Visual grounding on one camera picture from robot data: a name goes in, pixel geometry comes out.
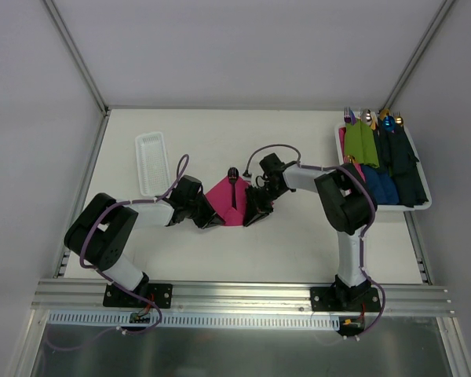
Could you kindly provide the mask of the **dark navy rolled napkin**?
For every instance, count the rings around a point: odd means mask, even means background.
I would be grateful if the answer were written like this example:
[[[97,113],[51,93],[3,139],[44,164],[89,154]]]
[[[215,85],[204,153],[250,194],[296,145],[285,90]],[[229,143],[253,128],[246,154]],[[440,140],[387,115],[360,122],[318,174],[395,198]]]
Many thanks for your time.
[[[399,205],[415,207],[428,201],[419,176],[418,157],[407,138],[403,127],[396,126],[387,131],[383,126],[378,128],[380,141],[379,166],[389,174],[396,186]]]

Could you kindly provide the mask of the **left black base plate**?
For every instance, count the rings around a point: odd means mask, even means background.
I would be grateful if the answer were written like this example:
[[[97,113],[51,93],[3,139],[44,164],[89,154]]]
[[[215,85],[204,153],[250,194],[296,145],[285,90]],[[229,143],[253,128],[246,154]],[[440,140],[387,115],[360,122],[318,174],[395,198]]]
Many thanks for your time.
[[[134,294],[154,302],[160,309],[169,309],[173,297],[173,285],[146,283],[139,286]],[[125,293],[115,285],[108,285],[102,305],[108,308],[143,309],[147,303]]]

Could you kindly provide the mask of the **right aluminium frame post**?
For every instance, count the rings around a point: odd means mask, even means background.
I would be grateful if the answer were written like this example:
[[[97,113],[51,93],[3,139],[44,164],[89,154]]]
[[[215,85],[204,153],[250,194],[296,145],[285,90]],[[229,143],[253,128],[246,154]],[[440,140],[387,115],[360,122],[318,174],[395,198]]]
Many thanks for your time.
[[[403,69],[392,86],[392,89],[389,91],[387,98],[379,107],[380,110],[384,108],[391,108],[396,103],[397,98],[403,92],[404,87],[409,83],[417,66],[424,57],[427,49],[432,44],[434,38],[438,35],[440,29],[449,17],[456,3],[456,0],[443,0],[440,2],[436,12],[431,18],[431,21],[427,25],[426,29],[418,40],[417,45],[403,66]]]

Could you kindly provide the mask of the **silver spoon in roll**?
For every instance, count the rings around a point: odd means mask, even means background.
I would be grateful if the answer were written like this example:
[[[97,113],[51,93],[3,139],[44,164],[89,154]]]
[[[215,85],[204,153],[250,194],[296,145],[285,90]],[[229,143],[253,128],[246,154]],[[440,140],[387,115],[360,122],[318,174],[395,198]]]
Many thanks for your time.
[[[367,124],[372,130],[375,130],[377,128],[376,118],[374,117],[372,111],[368,108],[362,110],[362,112],[360,113],[360,120]]]

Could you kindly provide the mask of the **left aluminium frame post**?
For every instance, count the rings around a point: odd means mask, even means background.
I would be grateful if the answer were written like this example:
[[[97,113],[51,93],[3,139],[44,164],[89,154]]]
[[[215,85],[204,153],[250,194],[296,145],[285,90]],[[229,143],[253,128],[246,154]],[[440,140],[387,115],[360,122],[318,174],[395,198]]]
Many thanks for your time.
[[[103,116],[106,116],[108,113],[108,105],[106,104],[103,95],[98,89],[97,84],[68,28],[68,25],[66,24],[66,21],[61,15],[56,2],[53,0],[41,0],[40,2],[44,6],[51,22],[53,23],[54,28],[60,36],[62,43],[70,55],[70,58],[73,61],[78,73],[81,75],[82,81],[85,83],[86,88],[89,91],[90,96],[93,98],[93,101],[99,112]]]

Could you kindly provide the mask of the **small white utensil basket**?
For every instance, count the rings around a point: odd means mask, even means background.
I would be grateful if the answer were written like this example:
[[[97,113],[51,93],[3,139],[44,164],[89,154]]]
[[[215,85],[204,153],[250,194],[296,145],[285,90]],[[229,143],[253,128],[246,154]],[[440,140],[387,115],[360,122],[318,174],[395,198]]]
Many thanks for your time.
[[[163,133],[151,132],[137,136],[135,150],[141,195],[162,195],[171,185]]]

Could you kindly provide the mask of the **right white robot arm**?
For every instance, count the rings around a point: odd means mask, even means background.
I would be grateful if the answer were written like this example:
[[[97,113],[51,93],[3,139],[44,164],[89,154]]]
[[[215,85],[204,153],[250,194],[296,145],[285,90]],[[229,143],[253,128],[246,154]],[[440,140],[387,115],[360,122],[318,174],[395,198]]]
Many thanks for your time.
[[[246,188],[243,226],[267,218],[273,203],[286,192],[304,190],[319,196],[324,214],[338,235],[338,272],[320,305],[350,311],[369,298],[372,283],[365,267],[365,236],[374,222],[378,205],[351,163],[336,167],[284,163],[275,153],[260,161],[263,184]]]

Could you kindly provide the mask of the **blue rolled napkin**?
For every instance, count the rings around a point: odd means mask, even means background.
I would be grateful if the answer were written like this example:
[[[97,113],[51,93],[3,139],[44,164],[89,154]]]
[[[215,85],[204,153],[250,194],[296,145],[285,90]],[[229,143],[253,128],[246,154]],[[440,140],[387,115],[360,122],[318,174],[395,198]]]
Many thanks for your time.
[[[378,173],[374,168],[366,165],[362,165],[361,170],[377,205],[398,205],[400,203],[396,185],[388,173]]]

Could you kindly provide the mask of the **large white storage basket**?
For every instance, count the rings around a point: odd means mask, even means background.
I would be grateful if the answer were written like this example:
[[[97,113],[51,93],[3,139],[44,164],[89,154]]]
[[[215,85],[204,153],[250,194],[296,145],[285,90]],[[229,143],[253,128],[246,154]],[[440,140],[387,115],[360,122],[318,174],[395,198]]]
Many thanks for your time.
[[[341,136],[340,136],[340,129],[344,129],[344,128],[345,128],[344,123],[338,123],[334,126],[335,146],[336,146],[337,158],[338,158],[339,163],[344,162],[343,149],[341,147]],[[407,135],[407,139],[409,140],[409,144],[412,147],[412,150],[418,159],[416,163],[416,167],[417,167],[418,175],[422,183],[425,195],[427,197],[427,201],[424,202],[422,205],[416,205],[414,207],[405,207],[402,205],[379,205],[378,206],[379,212],[405,212],[405,211],[427,210],[431,207],[433,203],[431,192],[429,190],[429,185],[426,180],[425,172],[423,170],[418,152],[415,148],[411,133],[408,128],[405,128],[404,130],[405,130],[405,134]]]

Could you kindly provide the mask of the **black fork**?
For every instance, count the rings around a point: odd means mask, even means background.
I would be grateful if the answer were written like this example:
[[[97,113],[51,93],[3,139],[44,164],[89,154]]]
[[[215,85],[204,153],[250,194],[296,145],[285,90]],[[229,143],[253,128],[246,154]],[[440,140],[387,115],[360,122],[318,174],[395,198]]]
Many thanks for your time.
[[[232,207],[234,209],[237,209],[237,199],[236,199],[236,183],[234,185],[231,185],[232,188]]]

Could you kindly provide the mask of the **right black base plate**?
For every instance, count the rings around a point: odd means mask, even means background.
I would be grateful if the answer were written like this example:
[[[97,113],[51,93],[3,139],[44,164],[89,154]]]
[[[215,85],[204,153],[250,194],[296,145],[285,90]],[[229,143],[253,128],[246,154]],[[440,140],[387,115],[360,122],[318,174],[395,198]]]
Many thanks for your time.
[[[311,287],[310,303],[313,312],[368,312],[376,313],[382,308],[378,289],[371,287],[367,293],[343,303],[336,295],[336,287]]]

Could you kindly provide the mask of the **green rolled napkin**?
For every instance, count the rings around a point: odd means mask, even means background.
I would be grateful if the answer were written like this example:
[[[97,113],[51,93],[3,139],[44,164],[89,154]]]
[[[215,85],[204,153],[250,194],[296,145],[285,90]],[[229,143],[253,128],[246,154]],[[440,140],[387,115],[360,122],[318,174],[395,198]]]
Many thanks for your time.
[[[356,163],[380,167],[373,130],[360,119],[345,126],[344,154]]]

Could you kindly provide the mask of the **magenta paper napkin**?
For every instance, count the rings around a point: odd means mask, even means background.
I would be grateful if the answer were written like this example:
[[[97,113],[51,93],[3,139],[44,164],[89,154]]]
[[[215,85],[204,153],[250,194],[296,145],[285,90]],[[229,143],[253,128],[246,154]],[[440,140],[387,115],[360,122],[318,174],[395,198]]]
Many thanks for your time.
[[[236,183],[237,209],[232,207],[232,188],[228,177],[216,184],[206,198],[212,208],[225,220],[225,226],[243,226],[246,212],[246,189],[251,185],[239,177]]]

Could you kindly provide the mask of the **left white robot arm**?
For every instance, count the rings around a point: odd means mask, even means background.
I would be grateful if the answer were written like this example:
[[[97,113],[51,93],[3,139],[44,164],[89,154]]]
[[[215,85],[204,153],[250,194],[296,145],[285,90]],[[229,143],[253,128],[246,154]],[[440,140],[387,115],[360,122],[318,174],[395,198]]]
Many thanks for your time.
[[[131,232],[170,227],[185,219],[199,229],[225,223],[204,195],[201,181],[191,176],[183,176],[165,196],[154,199],[119,202],[102,192],[68,229],[64,246],[78,255],[81,267],[96,271],[121,289],[121,297],[130,306],[140,306],[148,297],[149,278],[124,255]]]

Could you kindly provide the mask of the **purple metallic spoon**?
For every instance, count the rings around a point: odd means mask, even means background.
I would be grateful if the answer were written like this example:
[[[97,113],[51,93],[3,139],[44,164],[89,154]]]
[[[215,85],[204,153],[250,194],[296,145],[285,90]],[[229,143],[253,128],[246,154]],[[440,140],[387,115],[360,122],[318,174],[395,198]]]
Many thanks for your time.
[[[227,173],[228,182],[234,185],[239,179],[239,171],[236,167],[230,167]]]

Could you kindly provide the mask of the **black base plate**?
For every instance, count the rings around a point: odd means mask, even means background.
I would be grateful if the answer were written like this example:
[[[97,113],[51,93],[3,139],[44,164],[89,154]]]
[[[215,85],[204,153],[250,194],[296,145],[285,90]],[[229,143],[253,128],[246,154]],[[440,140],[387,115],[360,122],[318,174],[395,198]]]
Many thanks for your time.
[[[371,287],[367,293],[343,303],[336,295],[336,287],[311,287],[310,303],[313,312],[368,312],[376,313],[382,308],[378,289]]]
[[[154,302],[160,309],[169,309],[173,297],[173,285],[146,283],[139,286],[134,294]],[[147,303],[125,293],[115,285],[108,285],[102,305],[108,308],[143,309]]]

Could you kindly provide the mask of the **purple fork in roll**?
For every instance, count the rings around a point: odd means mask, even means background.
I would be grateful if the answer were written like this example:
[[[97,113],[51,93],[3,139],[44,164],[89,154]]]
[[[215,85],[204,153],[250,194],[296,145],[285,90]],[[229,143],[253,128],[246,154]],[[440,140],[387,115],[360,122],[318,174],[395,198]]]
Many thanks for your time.
[[[356,117],[354,115],[354,112],[350,107],[344,107],[344,122],[346,124],[355,124],[356,123]]]

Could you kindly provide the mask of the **blue spoon in roll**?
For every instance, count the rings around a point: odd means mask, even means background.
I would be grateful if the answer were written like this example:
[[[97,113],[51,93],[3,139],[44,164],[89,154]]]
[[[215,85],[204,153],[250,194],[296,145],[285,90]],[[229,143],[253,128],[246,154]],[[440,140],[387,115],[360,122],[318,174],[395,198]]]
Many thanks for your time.
[[[396,128],[396,121],[391,115],[387,115],[383,119],[383,126],[387,132],[393,132]]]

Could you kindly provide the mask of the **aluminium front rail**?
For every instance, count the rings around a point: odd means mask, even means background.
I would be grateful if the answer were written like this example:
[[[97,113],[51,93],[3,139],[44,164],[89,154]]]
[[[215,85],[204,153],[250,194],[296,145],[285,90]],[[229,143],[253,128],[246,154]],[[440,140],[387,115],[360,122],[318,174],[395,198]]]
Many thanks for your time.
[[[311,314],[319,295],[311,284],[173,281],[170,310],[178,313]],[[398,317],[454,317],[447,288],[425,284],[385,284],[384,314]],[[42,279],[33,309],[101,309],[107,283],[97,279]]]

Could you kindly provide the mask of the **aluminium frame post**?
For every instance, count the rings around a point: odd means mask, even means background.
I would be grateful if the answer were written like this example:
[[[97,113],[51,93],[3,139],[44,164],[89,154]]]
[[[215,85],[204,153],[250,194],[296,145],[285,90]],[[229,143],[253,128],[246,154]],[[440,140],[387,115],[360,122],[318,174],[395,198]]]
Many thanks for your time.
[[[409,83],[417,66],[424,57],[427,49],[432,44],[434,38],[438,35],[440,29],[449,17],[456,3],[456,0],[443,0],[440,2],[436,12],[431,18],[431,21],[427,25],[426,29],[418,40],[417,45],[403,66],[403,69],[392,86],[392,89],[389,91],[387,98],[379,107],[380,110],[384,108],[391,108],[396,103],[397,98],[403,92],[404,87]]]
[[[82,81],[85,83],[86,88],[89,91],[90,96],[93,98],[93,101],[99,112],[103,116],[106,116],[108,113],[108,105],[106,104],[103,95],[98,89],[97,84],[68,28],[68,25],[66,24],[66,21],[61,15],[56,2],[53,0],[41,0],[40,2],[44,6],[51,22],[53,23],[54,28],[60,36],[62,43],[70,55],[70,58],[73,61],[78,73],[81,75]]]

